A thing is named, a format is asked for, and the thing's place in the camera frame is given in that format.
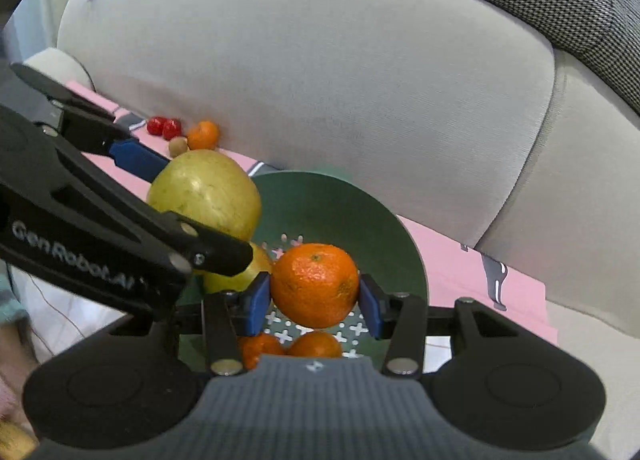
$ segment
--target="white logo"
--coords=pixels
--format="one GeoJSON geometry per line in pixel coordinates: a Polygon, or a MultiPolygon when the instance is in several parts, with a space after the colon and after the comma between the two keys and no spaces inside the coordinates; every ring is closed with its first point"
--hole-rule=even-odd
{"type": "Polygon", "coordinates": [[[27,231],[24,222],[16,220],[12,225],[14,236],[21,242],[27,242],[31,247],[38,248],[43,253],[53,258],[59,259],[71,267],[77,267],[79,271],[89,273],[94,278],[102,278],[107,283],[119,285],[126,291],[130,291],[136,284],[136,278],[127,276],[124,273],[118,273],[111,276],[109,267],[100,266],[97,263],[91,263],[82,254],[71,252],[60,242],[53,242],[53,245],[47,240],[38,236],[33,231],[27,231]]]}
{"type": "Polygon", "coordinates": [[[318,372],[324,370],[324,364],[322,364],[320,361],[313,361],[312,363],[307,364],[305,368],[311,373],[317,374],[318,372]]]}

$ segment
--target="teal sleeve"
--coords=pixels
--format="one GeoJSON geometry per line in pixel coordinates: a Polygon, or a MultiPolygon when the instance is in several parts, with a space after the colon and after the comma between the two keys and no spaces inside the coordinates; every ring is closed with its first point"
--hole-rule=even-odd
{"type": "Polygon", "coordinates": [[[15,323],[26,316],[27,311],[15,299],[6,263],[0,260],[0,325],[15,323]]]}

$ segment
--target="sofa armrest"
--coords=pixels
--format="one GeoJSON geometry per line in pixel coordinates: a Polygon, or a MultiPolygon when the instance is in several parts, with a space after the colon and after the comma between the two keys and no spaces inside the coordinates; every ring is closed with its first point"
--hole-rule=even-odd
{"type": "Polygon", "coordinates": [[[49,47],[49,49],[31,56],[24,64],[62,84],[77,81],[90,90],[94,89],[94,84],[84,67],[78,60],[60,49],[49,47]]]}

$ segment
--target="yellow-green fruit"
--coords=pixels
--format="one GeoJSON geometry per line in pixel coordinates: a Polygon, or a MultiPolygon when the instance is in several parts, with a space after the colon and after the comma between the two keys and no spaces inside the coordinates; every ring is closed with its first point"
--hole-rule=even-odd
{"type": "Polygon", "coordinates": [[[204,273],[202,282],[206,293],[218,293],[219,291],[244,291],[261,271],[271,272],[271,259],[269,255],[256,244],[251,242],[254,249],[254,259],[240,274],[228,277],[214,273],[204,273]]]}
{"type": "Polygon", "coordinates": [[[151,184],[146,201],[245,241],[262,213],[254,182],[236,161],[213,150],[178,155],[151,184]]]}

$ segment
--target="pink mat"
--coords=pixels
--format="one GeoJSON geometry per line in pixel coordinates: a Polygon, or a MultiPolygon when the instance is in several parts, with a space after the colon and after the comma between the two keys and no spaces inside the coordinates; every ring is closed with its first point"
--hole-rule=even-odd
{"type": "MultiPolygon", "coordinates": [[[[78,94],[85,95],[83,90],[86,89],[77,83],[69,83],[67,86],[78,94]]],[[[87,98],[101,106],[113,107],[113,102],[104,98],[105,102],[100,102],[100,97],[97,99],[96,96],[97,94],[93,94],[87,98]]],[[[124,110],[109,110],[115,111],[116,117],[127,113],[124,110]]],[[[161,137],[149,135],[145,127],[136,130],[134,135],[142,144],[169,157],[167,143],[161,137]]],[[[245,171],[249,171],[257,163],[239,153],[220,151],[235,160],[245,171]]],[[[146,199],[148,182],[117,168],[108,157],[86,156],[129,191],[146,199]]],[[[452,307],[459,297],[470,296],[547,341],[557,344],[558,332],[548,324],[546,316],[543,283],[412,220],[403,217],[399,219],[411,234],[422,256],[429,281],[431,305],[452,307]]]]}

